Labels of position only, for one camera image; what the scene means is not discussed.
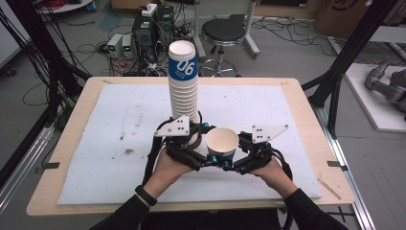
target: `gray floor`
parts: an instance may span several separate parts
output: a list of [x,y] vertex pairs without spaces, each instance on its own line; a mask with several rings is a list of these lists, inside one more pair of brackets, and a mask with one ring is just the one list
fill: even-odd
[[[69,23],[95,23],[84,26],[61,25],[61,30],[68,41],[71,49],[81,51],[91,49],[83,44],[93,44],[107,40],[114,33],[129,32],[132,15],[116,14],[108,10],[89,13],[87,11],[75,11],[63,13],[59,19]],[[298,33],[309,33],[315,36],[312,23],[307,22],[309,28],[297,27]],[[117,25],[124,25],[111,31]],[[286,30],[276,32],[277,35],[289,37]],[[284,41],[270,31],[253,28],[251,35],[261,51],[260,55],[253,59],[252,54],[243,43],[236,47],[228,48],[225,57],[238,68],[238,72],[245,78],[249,77],[276,77],[295,78],[300,83],[310,81],[328,69],[334,61],[334,56],[327,56],[320,46],[301,46],[290,41]],[[303,36],[294,34],[295,39],[303,39]],[[331,47],[323,40],[325,52],[332,54]],[[204,42],[206,52],[212,48]],[[107,61],[97,54],[82,54],[76,52],[83,66],[94,76],[106,76]],[[384,57],[390,57],[393,63],[401,60],[391,51],[382,49],[376,44],[368,45],[361,58],[379,61]],[[32,87],[40,83],[35,77],[33,67],[24,55],[17,56],[12,62],[17,70],[17,75],[10,77],[2,75],[0,78],[1,128],[0,128],[0,167],[3,167],[7,159],[12,155],[16,147],[30,130],[34,122],[40,116],[44,105],[31,106],[22,103],[24,94]],[[27,94],[27,104],[42,104],[45,102],[44,87],[39,86]],[[36,162],[35,167],[41,164],[42,158],[48,152],[57,136],[57,132],[50,145],[44,150],[42,156]],[[337,135],[350,169],[361,191],[367,207],[372,215],[376,229],[406,229],[406,171],[403,166],[406,163],[406,134],[392,132],[378,132],[372,127],[365,112],[356,100],[349,85],[343,80],[340,95],[339,111],[337,118]],[[32,218],[27,216],[25,210],[35,186],[40,179],[40,174],[33,172],[25,179],[15,197],[8,205],[5,212],[0,216],[1,229],[87,229],[106,215],[86,216],[63,216]],[[338,207],[323,207],[328,212],[339,212]],[[342,207],[343,212],[352,213],[348,206]],[[354,217],[345,217],[344,222],[349,229],[358,229]]]

